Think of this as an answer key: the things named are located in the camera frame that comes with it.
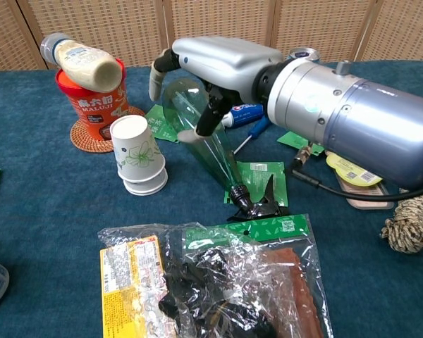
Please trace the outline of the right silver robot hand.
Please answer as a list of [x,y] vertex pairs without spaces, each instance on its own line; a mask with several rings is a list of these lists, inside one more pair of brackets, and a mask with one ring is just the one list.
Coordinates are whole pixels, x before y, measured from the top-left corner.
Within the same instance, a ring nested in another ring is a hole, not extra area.
[[149,97],[156,101],[167,73],[183,69],[198,77],[209,94],[199,121],[178,140],[194,144],[214,133],[234,105],[260,104],[256,87],[265,69],[284,61],[276,49],[235,37],[184,37],[172,43],[151,65]]

